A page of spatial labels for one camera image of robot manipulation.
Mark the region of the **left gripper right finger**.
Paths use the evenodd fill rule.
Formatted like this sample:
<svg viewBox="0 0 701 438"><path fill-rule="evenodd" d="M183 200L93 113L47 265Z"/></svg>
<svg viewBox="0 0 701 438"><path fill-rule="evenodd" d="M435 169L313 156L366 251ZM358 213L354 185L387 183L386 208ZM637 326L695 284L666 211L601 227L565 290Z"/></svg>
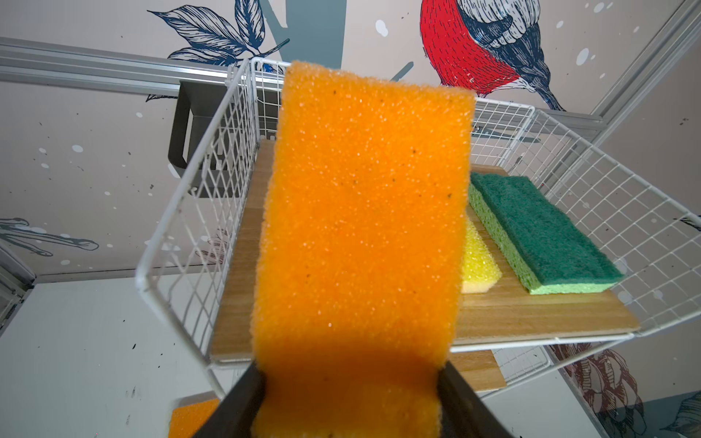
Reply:
<svg viewBox="0 0 701 438"><path fill-rule="evenodd" d="M442 408L441 437L513 437L450 361L438 374L437 393Z"/></svg>

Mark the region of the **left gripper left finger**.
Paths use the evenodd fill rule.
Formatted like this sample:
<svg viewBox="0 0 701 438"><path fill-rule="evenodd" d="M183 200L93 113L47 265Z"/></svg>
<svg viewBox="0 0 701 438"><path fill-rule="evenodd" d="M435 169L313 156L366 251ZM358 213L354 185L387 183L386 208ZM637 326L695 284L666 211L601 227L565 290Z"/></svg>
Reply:
<svg viewBox="0 0 701 438"><path fill-rule="evenodd" d="M253 436L253 423L266 393L266 377L252 362L194 438Z"/></svg>

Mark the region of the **yellow sponge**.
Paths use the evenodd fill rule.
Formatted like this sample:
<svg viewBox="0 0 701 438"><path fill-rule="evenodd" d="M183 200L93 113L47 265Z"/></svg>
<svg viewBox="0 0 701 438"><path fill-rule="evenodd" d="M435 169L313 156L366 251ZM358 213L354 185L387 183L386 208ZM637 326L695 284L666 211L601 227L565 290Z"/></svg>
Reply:
<svg viewBox="0 0 701 438"><path fill-rule="evenodd" d="M488 292L502 278L502 272L476 226L466 219L466 240L462 266L462 293Z"/></svg>

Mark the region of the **dark green sponge carried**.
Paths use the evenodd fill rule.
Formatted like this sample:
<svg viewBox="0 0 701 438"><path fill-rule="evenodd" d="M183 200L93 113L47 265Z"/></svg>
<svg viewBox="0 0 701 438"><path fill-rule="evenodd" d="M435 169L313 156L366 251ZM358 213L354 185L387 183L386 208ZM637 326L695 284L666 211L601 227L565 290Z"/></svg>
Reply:
<svg viewBox="0 0 701 438"><path fill-rule="evenodd" d="M472 173L469 202L531 295L602 293L624 278L526 176Z"/></svg>

